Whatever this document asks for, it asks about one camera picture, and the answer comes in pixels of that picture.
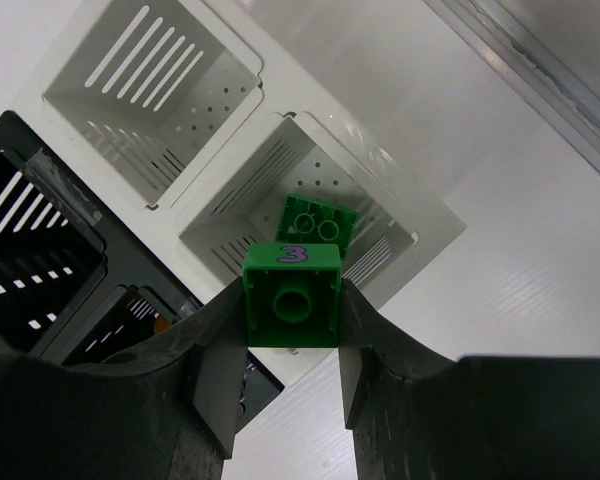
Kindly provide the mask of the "orange printed lego piece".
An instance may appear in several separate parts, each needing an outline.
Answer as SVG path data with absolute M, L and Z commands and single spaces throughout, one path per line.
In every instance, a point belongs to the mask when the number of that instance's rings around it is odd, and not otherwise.
M 172 326 L 171 322 L 163 316 L 158 316 L 153 322 L 153 331 L 155 335 L 158 335 Z

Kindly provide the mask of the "small green lego brick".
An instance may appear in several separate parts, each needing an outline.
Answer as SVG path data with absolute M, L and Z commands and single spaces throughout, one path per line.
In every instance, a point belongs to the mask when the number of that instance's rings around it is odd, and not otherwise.
M 337 346 L 342 280 L 337 245 L 253 244 L 242 278 L 250 347 Z

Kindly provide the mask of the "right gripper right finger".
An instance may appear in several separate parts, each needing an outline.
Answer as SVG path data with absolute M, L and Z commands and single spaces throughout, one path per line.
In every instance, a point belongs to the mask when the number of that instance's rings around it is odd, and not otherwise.
M 346 427 L 362 479 L 600 479 L 600 358 L 448 359 L 342 285 Z

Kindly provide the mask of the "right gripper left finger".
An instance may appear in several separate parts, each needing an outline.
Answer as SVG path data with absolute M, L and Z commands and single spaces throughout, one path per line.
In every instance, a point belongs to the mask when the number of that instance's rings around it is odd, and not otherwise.
M 247 360 L 232 282 L 189 318 L 99 364 L 0 354 L 0 479 L 218 479 Z

